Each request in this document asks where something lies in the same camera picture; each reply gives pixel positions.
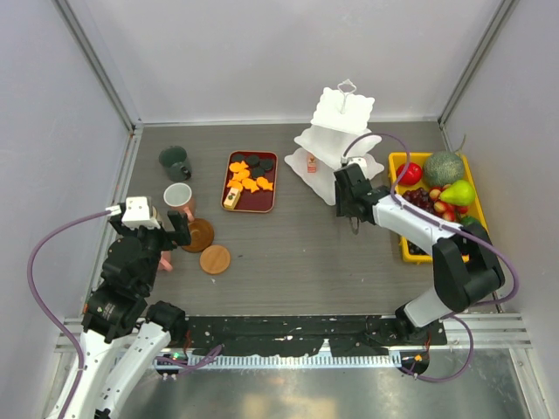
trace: pink cup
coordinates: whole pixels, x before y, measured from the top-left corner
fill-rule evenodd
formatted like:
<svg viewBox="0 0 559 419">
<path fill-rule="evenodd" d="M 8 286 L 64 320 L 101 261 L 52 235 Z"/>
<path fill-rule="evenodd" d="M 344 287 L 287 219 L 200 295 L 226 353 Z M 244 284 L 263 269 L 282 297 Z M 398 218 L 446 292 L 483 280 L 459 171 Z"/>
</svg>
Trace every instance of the pink cup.
<svg viewBox="0 0 559 419">
<path fill-rule="evenodd" d="M 163 200 L 173 210 L 182 211 L 189 218 L 189 222 L 194 221 L 196 213 L 196 201 L 192 196 L 192 189 L 186 183 L 173 183 L 163 192 Z"/>
<path fill-rule="evenodd" d="M 162 251 L 161 252 L 161 259 L 159 259 L 159 265 L 157 266 L 158 271 L 167 271 L 171 272 L 173 270 L 173 265 L 171 264 L 171 252 L 170 251 Z"/>
</svg>

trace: metal floor panel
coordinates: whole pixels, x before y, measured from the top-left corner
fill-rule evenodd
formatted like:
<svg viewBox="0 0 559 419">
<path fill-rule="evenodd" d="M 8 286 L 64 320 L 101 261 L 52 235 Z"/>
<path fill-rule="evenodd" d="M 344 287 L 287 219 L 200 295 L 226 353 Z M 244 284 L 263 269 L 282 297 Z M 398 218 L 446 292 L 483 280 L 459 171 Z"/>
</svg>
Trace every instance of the metal floor panel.
<svg viewBox="0 0 559 419">
<path fill-rule="evenodd" d="M 465 351 L 431 354 L 429 374 L 456 371 Z M 430 384 L 393 367 L 200 370 L 162 381 L 153 370 L 121 419 L 516 419 L 528 408 L 505 349 L 477 350 L 459 379 Z"/>
</svg>

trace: dark green cup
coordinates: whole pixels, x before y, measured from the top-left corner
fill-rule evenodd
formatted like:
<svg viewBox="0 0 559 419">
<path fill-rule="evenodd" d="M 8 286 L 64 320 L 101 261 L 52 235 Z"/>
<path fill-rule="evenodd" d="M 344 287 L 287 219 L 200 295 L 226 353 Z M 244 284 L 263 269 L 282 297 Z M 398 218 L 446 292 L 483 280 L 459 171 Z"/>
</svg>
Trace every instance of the dark green cup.
<svg viewBox="0 0 559 419">
<path fill-rule="evenodd" d="M 186 150 L 182 147 L 165 148 L 159 154 L 159 162 L 167 177 L 173 182 L 188 181 L 192 177 L 192 167 Z"/>
</svg>

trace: white tiered stand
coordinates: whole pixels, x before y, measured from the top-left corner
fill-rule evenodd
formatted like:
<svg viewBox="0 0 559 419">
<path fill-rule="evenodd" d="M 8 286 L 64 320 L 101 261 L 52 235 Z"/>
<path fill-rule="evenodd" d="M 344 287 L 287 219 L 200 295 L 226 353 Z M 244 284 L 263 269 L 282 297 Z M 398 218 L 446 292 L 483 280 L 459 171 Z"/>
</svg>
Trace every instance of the white tiered stand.
<svg viewBox="0 0 559 419">
<path fill-rule="evenodd" d="M 344 92 L 344 85 L 352 86 L 353 91 Z M 370 133 L 367 122 L 375 100 L 355 95 L 354 91 L 355 86 L 349 80 L 338 85 L 338 90 L 325 88 L 311 127 L 294 139 L 300 148 L 285 158 L 293 171 L 328 205 L 335 205 L 334 171 L 342 166 L 344 150 L 357 136 Z M 348 157 L 364 157 L 368 179 L 384 170 L 382 164 L 367 154 L 380 141 L 381 137 L 371 135 L 355 144 L 348 153 Z M 314 173 L 307 172 L 307 153 L 314 155 L 317 161 Z"/>
</svg>

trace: round wooden disk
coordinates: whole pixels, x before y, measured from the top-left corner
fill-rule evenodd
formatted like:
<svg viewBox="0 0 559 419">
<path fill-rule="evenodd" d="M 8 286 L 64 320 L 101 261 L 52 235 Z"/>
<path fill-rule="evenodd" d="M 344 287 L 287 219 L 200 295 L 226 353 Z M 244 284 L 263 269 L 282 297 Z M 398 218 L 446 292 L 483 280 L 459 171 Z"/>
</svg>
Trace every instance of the round wooden disk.
<svg viewBox="0 0 559 419">
<path fill-rule="evenodd" d="M 192 223 L 189 223 L 189 230 L 192 241 L 188 246 L 183 246 L 184 251 L 198 253 L 213 243 L 213 227 L 203 218 L 196 218 Z"/>
<path fill-rule="evenodd" d="M 231 263 L 231 253 L 224 246 L 213 245 L 202 252 L 200 266 L 202 271 L 210 275 L 218 275 L 225 271 Z"/>
</svg>

